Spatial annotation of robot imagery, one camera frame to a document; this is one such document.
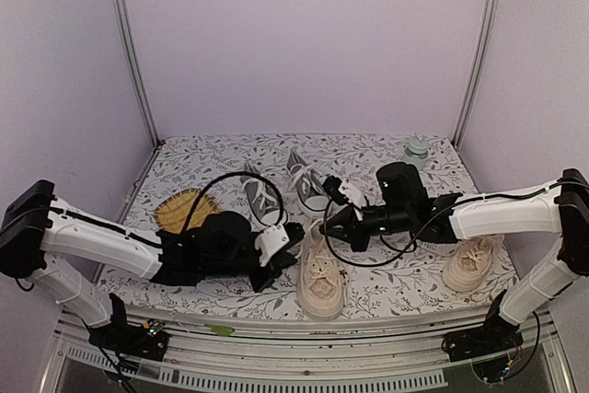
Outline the grey sneaker with white laces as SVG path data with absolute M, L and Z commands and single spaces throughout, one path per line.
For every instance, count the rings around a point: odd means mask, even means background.
M 258 229 L 263 230 L 271 225 L 285 224 L 289 221 L 286 211 L 283 211 L 282 218 L 279 217 L 277 194 L 265 182 L 250 176 L 242 176 L 240 182 L 252 221 Z

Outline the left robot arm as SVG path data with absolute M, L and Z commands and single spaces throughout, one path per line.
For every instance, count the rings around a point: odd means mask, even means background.
M 151 283 L 195 286 L 210 277 L 247 276 L 256 293 L 296 263 L 289 248 L 304 236 L 297 222 L 253 231 L 241 214 L 210 214 L 180 234 L 137 230 L 77 210 L 41 179 L 6 209 L 1 225 L 1 273 L 27 280 L 75 312 L 118 351 L 130 350 L 136 330 L 124 303 L 89 282 L 67 255 L 131 272 Z

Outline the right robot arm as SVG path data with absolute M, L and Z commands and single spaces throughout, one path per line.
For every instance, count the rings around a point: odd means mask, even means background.
M 372 237 L 407 232 L 411 242 L 454 244 L 497 234 L 550 232 L 558 240 L 520 282 L 493 301 L 476 344 L 496 352 L 510 340 L 512 329 L 537 308 L 560 295 L 588 273 L 588 183 L 575 168 L 535 187 L 467 196 L 428 196 L 418 169 L 394 162 L 376 172 L 383 204 L 362 206 L 349 183 L 334 176 L 322 187 L 341 210 L 321 228 L 354 251 L 366 250 Z

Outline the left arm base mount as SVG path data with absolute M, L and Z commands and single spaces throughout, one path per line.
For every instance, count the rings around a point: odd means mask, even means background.
M 150 318 L 141 325 L 132 325 L 127 320 L 123 301 L 109 294 L 112 312 L 105 326 L 89 329 L 89 343 L 103 350 L 162 362 L 167 351 L 169 334 L 166 323 Z

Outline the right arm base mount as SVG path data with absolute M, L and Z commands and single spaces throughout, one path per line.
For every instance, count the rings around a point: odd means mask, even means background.
M 523 344 L 519 326 L 500 317 L 500 304 L 505 294 L 506 290 L 503 290 L 495 297 L 480 326 L 444 335 L 441 349 L 451 362 L 507 351 Z

